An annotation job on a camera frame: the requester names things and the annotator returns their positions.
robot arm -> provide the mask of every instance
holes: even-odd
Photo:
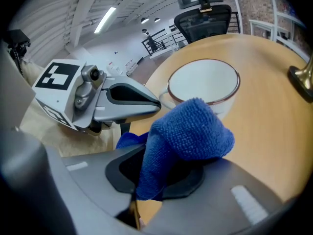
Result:
[[[151,117],[158,99],[143,85],[124,76],[107,76],[78,60],[52,60],[32,89],[42,109],[74,130],[99,135],[117,124]]]

black mesh chair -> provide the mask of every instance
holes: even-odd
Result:
[[[226,34],[231,18],[229,5],[211,6],[210,2],[223,0],[178,0],[180,9],[200,4],[200,9],[194,9],[179,14],[174,24],[190,44],[197,40]]]
[[[212,11],[201,13],[190,10],[175,17],[174,23],[187,42],[227,33],[231,17],[229,5],[212,6]]]

blue microfiber cloth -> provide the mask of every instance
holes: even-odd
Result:
[[[156,120],[147,133],[138,137],[126,133],[116,148],[146,141],[146,150],[136,188],[140,200],[155,199],[166,186],[171,168],[179,159],[207,160],[225,156],[234,145],[234,136],[201,99],[176,106]]]

gold lamp base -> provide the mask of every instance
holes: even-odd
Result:
[[[300,70],[295,66],[290,66],[288,70],[289,81],[308,103],[313,102],[312,72],[313,54],[304,69]]]

wooden table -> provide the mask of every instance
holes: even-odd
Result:
[[[267,39],[250,35],[220,35],[192,43],[175,52],[153,73],[146,87],[155,95],[170,75],[197,59],[214,58],[235,67],[241,86],[224,125],[235,136],[225,157],[265,183],[286,201],[300,193],[313,165],[313,105],[308,104],[287,79],[290,65],[304,67],[296,53]],[[152,118],[133,122],[140,135],[168,109]],[[148,222],[160,208],[156,201],[139,201]]]

